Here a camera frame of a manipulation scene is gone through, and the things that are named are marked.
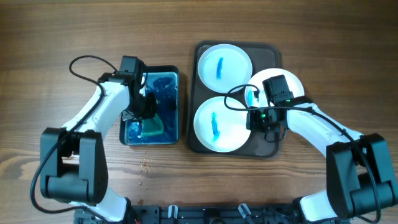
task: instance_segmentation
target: white plate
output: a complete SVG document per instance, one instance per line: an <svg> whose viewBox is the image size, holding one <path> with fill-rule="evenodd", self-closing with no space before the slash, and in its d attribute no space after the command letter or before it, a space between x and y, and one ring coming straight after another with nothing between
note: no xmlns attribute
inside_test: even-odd
<svg viewBox="0 0 398 224"><path fill-rule="evenodd" d="M226 102L230 107L244 108L243 104L234 98L228 98ZM193 130L199 141L208 149L231 152L241 147L249 138L251 131L246 129L246 113L227 109L224 97L217 96L200 105L193 119ZM213 134L214 123L218 138Z"/></svg>
<svg viewBox="0 0 398 224"><path fill-rule="evenodd" d="M246 84L253 67L245 51L231 44L218 44L201 55L198 62L200 80L207 88L227 93L230 89Z"/></svg>
<svg viewBox="0 0 398 224"><path fill-rule="evenodd" d="M256 88L248 86L244 91L244 100L246 101L246 105L255 106L255 107L268 106L267 96L264 91L262 81L278 75L285 75L287 85L289 86L289 90L293 92L294 97L299 97L304 95L304 87L301 84L300 80L295 75L293 75L293 73L280 68L269 68L260 71L250 79L248 84L255 85L258 87L258 89L260 89L259 101L257 101L253 95L253 91L255 91Z"/></svg>

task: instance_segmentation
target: blue tray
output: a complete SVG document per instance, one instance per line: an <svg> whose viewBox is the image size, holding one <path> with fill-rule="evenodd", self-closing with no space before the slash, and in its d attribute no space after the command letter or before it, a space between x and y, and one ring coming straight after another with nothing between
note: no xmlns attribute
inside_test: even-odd
<svg viewBox="0 0 398 224"><path fill-rule="evenodd" d="M147 67L147 82L140 91L143 95L154 93L157 114L163 121L164 133L141 136L142 123L120 121L119 139L125 145L175 144L179 140L179 87L178 68L174 66Z"/></svg>

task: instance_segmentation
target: wooden table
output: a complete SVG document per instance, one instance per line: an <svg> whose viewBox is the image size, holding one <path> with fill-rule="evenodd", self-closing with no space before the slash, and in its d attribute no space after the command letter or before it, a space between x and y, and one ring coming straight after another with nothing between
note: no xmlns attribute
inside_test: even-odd
<svg viewBox="0 0 398 224"><path fill-rule="evenodd" d="M324 189L324 157L291 132L272 160L189 150L185 119L193 51L205 39L274 44L283 68L299 77L306 95L324 112L349 128L387 139L398 173L397 1L2 2L1 223L72 222L72 212L36 211L28 192L42 131L74 117L93 94L94 85L68 71L73 58L87 54L117 67L123 55L136 55L148 65L180 70L182 134L176 145L123 146L117 123L105 139L109 185L133 204L259 205ZM93 79L109 71L95 60L81 61L75 69ZM37 194L47 208L63 206ZM398 208L382 214L382 223L398 220Z"/></svg>

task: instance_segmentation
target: brown tray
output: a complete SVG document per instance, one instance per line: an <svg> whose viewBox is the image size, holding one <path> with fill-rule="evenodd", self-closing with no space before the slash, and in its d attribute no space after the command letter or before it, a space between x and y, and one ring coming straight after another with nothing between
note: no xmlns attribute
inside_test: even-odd
<svg viewBox="0 0 398 224"><path fill-rule="evenodd" d="M259 159L269 159L277 155L280 149L280 142L266 142L264 140L264 133L252 131L249 139L239 149L232 152L215 152L205 147L195 135L193 130L193 118L199 106L206 100L216 97L225 96L222 93L216 93L208 89L200 80L198 75L197 63L200 56L211 46L217 44L232 44L244 50L251 60L253 65L253 74L260 72L267 68L281 68L279 51L270 44L256 43L256 42L232 42L221 40L204 40L199 42L195 48L195 55L193 57L193 72L191 82L191 94L188 106L188 121L187 121L187 143L189 148L198 153L218 154L223 156L239 156L239 157L253 157ZM231 95L233 98L246 104L244 101L244 89L237 91ZM278 139L279 135L270 133L267 136L268 141Z"/></svg>

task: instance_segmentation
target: black cable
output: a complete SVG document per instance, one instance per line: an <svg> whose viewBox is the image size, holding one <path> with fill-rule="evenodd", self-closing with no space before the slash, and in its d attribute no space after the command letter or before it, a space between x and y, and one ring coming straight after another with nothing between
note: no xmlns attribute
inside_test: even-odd
<svg viewBox="0 0 398 224"><path fill-rule="evenodd" d="M37 179L39 178L39 175L40 175L40 173L41 173L41 171L42 171L42 169L43 169L45 163L48 161L48 159L50 159L50 156L55 152L55 150L56 150L58 147L60 147L62 144L65 143L65 140L66 140L67 138L69 138L69 137L72 135L72 133L74 132L74 130L76 130L77 128L79 128L79 127L85 122L85 120L92 114L92 112L94 112L94 110L98 107L98 105L100 105L102 99L104 98L104 96L105 96L105 94L106 94L106 92L105 92L105 90L104 90L104 87L101 86L98 82L96 82L96 81L94 81L94 80L92 80L92 79L90 79L90 78L81 76L81 75L77 74L76 72L74 72L74 71L72 70L72 65L73 65L77 60L80 60L80 59L82 59L82 58L95 58L95 59L98 59L98 60L103 61L103 62L105 62L106 64L108 64L110 67L112 67L113 70L117 71L117 69L116 69L112 64L110 64L108 61L106 61L105 59L100 58L100 57L97 57L97 56L93 56L93 55L84 55L84 56L77 57L77 58L73 59L73 60L70 62L70 64L69 64L69 71L70 71L70 73L72 73L74 76L76 76L76 77L78 77L78 78L82 78L82 79L84 79L84 80L86 80L86 81L92 82L92 83L94 83L95 85L97 85L97 86L100 88L100 90L101 90L101 95L99 96L97 102L93 105L93 107L87 112L87 114L84 115L84 117L82 117L82 119L79 120L79 122L77 122L77 124L74 125L74 127L72 127L72 128L66 133L66 135L64 135L61 139L59 139L58 142L49 150L49 152L44 156L43 160L41 161L39 167L37 168L37 170L36 170L36 172L35 172L35 174L34 174L34 176L33 176L32 183L31 183L31 185L30 185L30 200L32 201L33 206L34 206L37 210L39 210L39 211L41 211L41 212L44 212L44 213L48 213L48 214L58 214L58 213L63 213L63 212L69 212L69 211L72 211L72 210L75 210L75 209L84 209L84 210L86 209L86 207L84 207L84 206L75 206L75 207L64 208L64 209L60 209L60 210L47 210L47 209L41 207L41 206L37 203L36 197L35 197L35 188L36 188Z"/></svg>
<svg viewBox="0 0 398 224"><path fill-rule="evenodd" d="M286 137L286 131L287 131L286 128L284 128L284 132L282 133L282 137L279 138L279 139L277 139L277 140L273 140L273 141L269 141L269 140L267 139L267 133L265 133L265 135L264 135L264 140L266 140L266 142L268 142L268 143L280 142L281 140L285 139L285 137Z"/></svg>
<svg viewBox="0 0 398 224"><path fill-rule="evenodd" d="M257 86L252 85L252 84L243 84L243 85L238 85L232 89L230 89L230 91L227 92L227 94L225 94L224 97L224 105L225 107L227 107L230 110L235 110L235 111L254 111L254 110L271 110L271 109L285 109L285 110L298 110L298 111L304 111L304 112L308 112L311 113L312 115L318 116L322 119L324 119L326 122L328 122L329 124L331 124L334 128L336 128L339 132L342 133L342 135L344 135L349 142L351 143L351 146L354 148L354 150L356 151L356 153L359 155L359 158L362 160L368 174L369 174L369 178L371 181L371 185L372 185L372 189L373 189L373 195L374 195L374 201L376 203L376 218L374 220L370 220L368 218L363 217L362 215L357 216L358 218L368 222L368 223L378 223L380 221L381 218L381 206L380 206L380 199L379 199L379 193L377 192L377 187L376 187L376 181L374 180L374 175L373 172L370 168L369 162L368 160L365 158L363 152L360 150L360 148L358 147L358 145L355 143L355 140L346 132L345 129L342 129L341 127L339 127L336 123L334 123L332 120L330 120L329 118L327 118L326 116L315 112L312 108L298 108L298 107L291 107L291 106L272 106L272 107L259 107L259 108L246 108L246 109L241 109L241 108L232 108L230 106L228 106L226 104L226 99L228 97L228 95L231 94L231 92L237 88L241 88L241 87L247 87L247 86L251 86L257 89L257 91L260 91L260 89L258 89Z"/></svg>

